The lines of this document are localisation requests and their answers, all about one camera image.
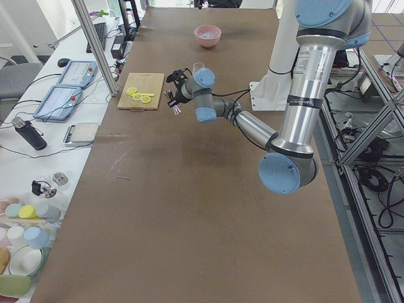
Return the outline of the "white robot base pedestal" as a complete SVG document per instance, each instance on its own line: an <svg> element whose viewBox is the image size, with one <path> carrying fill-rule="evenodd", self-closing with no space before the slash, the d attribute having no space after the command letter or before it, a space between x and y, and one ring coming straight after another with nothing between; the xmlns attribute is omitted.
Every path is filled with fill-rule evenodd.
<svg viewBox="0 0 404 303"><path fill-rule="evenodd" d="M296 3L296 0L283 2L268 72L261 81L250 83L254 111L284 110L286 107L292 82L291 70L299 47L296 41L299 27L295 17Z"/></svg>

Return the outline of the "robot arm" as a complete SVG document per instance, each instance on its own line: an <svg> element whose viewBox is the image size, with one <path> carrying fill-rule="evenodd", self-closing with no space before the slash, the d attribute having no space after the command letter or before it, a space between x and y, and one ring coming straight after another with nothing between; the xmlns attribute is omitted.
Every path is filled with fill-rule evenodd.
<svg viewBox="0 0 404 303"><path fill-rule="evenodd" d="M231 99L216 97L215 75L203 64L191 76L178 69L168 75L176 92L168 105L193 102L199 122L224 117L247 139L266 151L259 163L259 177L270 191L293 193L312 182L318 168L311 146L326 86L337 51L366 44L371 26L370 1L298 1L295 17L299 53L279 131L253 116Z"/></svg>

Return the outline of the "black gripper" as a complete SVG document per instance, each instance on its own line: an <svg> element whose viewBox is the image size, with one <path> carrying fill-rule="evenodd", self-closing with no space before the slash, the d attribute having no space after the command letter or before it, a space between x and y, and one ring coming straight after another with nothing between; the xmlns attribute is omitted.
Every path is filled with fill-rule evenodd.
<svg viewBox="0 0 404 303"><path fill-rule="evenodd" d="M169 100L167 105L170 108L177 107L177 104L186 104L191 100L191 93L186 88L188 77L185 75L187 68L175 70L166 77L167 83L174 83L176 87L175 99Z"/></svg>

